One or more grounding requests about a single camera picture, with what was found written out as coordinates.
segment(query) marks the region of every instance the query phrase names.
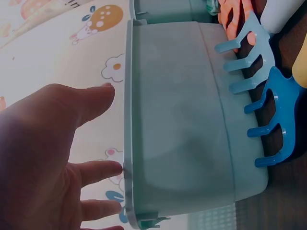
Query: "yellow object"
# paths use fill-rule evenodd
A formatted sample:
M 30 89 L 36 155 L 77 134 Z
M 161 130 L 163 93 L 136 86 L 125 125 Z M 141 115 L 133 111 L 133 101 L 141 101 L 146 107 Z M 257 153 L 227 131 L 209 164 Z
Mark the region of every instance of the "yellow object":
M 295 81 L 302 87 L 307 88 L 307 34 L 301 51 L 292 67 L 292 74 Z

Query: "finger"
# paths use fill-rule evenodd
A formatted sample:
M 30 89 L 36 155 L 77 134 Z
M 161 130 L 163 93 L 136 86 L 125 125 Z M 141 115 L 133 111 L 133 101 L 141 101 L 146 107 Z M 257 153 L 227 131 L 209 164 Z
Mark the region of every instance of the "finger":
M 110 83 L 88 89 L 51 84 L 7 109 L 28 124 L 75 129 L 104 113 L 112 104 L 115 90 Z
M 100 229 L 100 230 L 124 230 L 122 226 L 113 226 L 106 229 Z
M 108 110 L 115 96 L 115 89 L 110 83 L 105 83 L 100 87 L 78 90 L 78 92 L 86 105 L 82 111 L 79 126 L 95 119 Z
M 123 171 L 120 163 L 116 161 L 89 161 L 74 166 L 80 172 L 82 187 L 120 175 Z
M 96 220 L 121 211 L 121 205 L 115 200 L 81 201 L 82 221 Z

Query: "orange plastic toy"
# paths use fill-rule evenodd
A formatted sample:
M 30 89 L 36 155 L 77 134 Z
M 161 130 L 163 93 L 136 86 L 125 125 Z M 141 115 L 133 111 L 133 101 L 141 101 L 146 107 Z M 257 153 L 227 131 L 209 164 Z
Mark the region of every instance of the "orange plastic toy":
M 238 30 L 240 18 L 240 4 L 242 3 L 243 5 L 245 21 L 248 19 L 250 12 L 254 11 L 253 6 L 250 0 L 219 0 L 219 3 L 221 5 L 220 13 L 218 13 L 219 23 L 223 25 L 228 40 L 233 40 L 236 38 Z M 226 26 L 231 10 L 233 10 L 233 18 L 230 24 Z M 256 43 L 255 35 L 252 32 L 248 34 L 248 43 L 252 46 L 254 46 Z

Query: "fingernail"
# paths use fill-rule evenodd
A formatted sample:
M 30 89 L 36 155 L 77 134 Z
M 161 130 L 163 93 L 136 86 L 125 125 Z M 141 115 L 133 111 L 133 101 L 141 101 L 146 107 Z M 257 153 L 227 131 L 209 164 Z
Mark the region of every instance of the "fingernail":
M 110 82 L 104 83 L 102 85 L 103 87 L 112 87 L 112 84 Z

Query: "green container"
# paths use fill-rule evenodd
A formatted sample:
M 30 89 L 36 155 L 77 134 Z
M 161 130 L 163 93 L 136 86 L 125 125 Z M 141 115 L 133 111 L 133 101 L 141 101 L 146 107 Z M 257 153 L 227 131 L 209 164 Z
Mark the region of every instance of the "green container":
M 137 20 L 148 24 L 190 22 L 210 23 L 205 0 L 134 0 L 133 10 Z

